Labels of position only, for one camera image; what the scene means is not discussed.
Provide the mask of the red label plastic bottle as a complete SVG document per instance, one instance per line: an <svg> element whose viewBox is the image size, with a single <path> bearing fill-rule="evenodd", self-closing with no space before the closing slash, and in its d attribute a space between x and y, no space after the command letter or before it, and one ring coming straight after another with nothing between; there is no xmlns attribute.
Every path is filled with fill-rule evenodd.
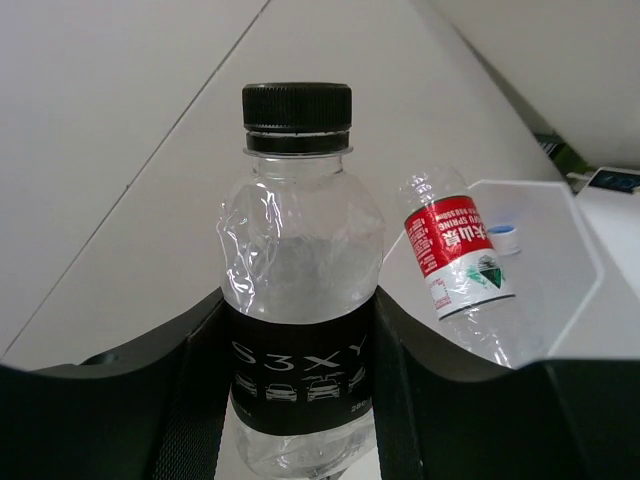
<svg viewBox="0 0 640 480"><path fill-rule="evenodd" d="M518 368L544 352L460 173L429 166L399 188L404 229L440 332L471 353Z"/></svg>

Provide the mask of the small black label bottle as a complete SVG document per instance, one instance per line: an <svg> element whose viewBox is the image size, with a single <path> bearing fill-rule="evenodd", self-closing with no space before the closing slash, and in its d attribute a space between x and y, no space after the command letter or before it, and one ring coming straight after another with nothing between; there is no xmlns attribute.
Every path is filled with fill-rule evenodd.
<svg viewBox="0 0 640 480"><path fill-rule="evenodd" d="M324 479L375 443L372 299L384 220L344 166L352 91L276 82L242 91L252 165L217 232L243 462L265 479Z"/></svg>

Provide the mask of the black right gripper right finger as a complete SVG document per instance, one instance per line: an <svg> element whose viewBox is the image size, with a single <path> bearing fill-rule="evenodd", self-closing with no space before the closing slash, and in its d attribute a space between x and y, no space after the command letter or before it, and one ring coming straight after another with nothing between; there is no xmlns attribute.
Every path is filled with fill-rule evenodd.
<svg viewBox="0 0 640 480"><path fill-rule="evenodd" d="M543 360L510 370L378 290L373 405L385 479L635 479L639 364Z"/></svg>

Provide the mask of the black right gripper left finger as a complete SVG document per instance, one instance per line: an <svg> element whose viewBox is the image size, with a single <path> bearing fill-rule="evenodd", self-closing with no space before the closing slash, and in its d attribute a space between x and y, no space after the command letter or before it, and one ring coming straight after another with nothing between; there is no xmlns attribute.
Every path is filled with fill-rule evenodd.
<svg viewBox="0 0 640 480"><path fill-rule="evenodd" d="M1 370L5 479L211 479L230 388L225 305L79 364Z"/></svg>

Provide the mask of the clear white cap bottle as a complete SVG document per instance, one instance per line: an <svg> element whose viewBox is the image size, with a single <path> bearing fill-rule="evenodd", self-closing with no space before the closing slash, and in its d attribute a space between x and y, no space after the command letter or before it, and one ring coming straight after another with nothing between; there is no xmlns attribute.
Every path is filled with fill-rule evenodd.
<svg viewBox="0 0 640 480"><path fill-rule="evenodd" d="M494 250L503 257L521 252L518 231L512 225L495 225L487 230L488 237Z"/></svg>

